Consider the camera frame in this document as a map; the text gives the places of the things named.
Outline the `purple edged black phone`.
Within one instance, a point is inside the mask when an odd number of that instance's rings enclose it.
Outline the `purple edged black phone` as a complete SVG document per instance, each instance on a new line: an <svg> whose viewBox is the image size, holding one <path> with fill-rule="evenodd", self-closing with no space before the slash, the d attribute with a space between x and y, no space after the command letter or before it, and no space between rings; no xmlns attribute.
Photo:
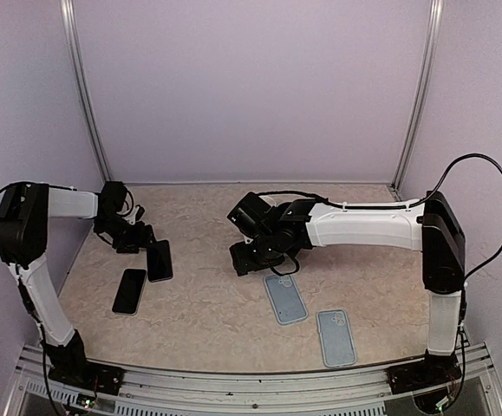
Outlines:
<svg viewBox="0 0 502 416"><path fill-rule="evenodd" d="M148 245L147 277L150 283L173 278L173 265L168 240L160 240Z"/></svg>

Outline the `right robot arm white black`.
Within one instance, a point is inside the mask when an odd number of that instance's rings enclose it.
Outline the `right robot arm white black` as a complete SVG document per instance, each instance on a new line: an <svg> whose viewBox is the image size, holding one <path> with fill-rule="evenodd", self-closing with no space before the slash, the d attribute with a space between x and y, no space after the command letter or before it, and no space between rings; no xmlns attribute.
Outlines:
<svg viewBox="0 0 502 416"><path fill-rule="evenodd" d="M271 192L248 192L227 218L243 235L230 248L240 276L275 271L301 250L335 245L387 246L422 255L422 282L429 296L427 358L416 369L419 380L437 383L451 367L456 337L464 319L466 237L446 198L387 204L335 203L320 195L294 191L295 200L268 202Z"/></svg>

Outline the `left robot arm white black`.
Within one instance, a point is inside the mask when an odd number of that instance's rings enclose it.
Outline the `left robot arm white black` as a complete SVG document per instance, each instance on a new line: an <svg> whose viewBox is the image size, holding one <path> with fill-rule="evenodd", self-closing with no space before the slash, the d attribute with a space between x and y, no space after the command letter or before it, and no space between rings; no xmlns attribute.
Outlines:
<svg viewBox="0 0 502 416"><path fill-rule="evenodd" d="M95 368L83 341L58 301L50 278L46 250L51 218L89 220L98 237L120 254L137 253L154 243L145 210L120 181L108 181L99 192L21 181L0 190L0 258L16 279L25 308L36 322L43 351L53 368L78 386L88 384Z"/></svg>

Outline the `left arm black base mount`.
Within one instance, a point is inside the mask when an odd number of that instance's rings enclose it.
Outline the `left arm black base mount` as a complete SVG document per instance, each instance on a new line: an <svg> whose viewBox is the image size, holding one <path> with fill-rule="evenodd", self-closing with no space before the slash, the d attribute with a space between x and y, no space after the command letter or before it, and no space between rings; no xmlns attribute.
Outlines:
<svg viewBox="0 0 502 416"><path fill-rule="evenodd" d="M65 369L52 367L49 378L72 387L79 387L96 393L119 394L125 370L97 362L89 361L81 375L74 375Z"/></svg>

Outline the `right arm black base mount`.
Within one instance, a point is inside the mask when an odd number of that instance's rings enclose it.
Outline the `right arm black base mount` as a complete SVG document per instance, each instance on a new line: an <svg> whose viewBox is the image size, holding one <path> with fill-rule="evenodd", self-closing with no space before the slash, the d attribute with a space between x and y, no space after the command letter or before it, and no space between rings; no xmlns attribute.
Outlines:
<svg viewBox="0 0 502 416"><path fill-rule="evenodd" d="M455 353L449 356L425 353L420 361L389 367L386 374L392 394L400 394L458 380L462 371Z"/></svg>

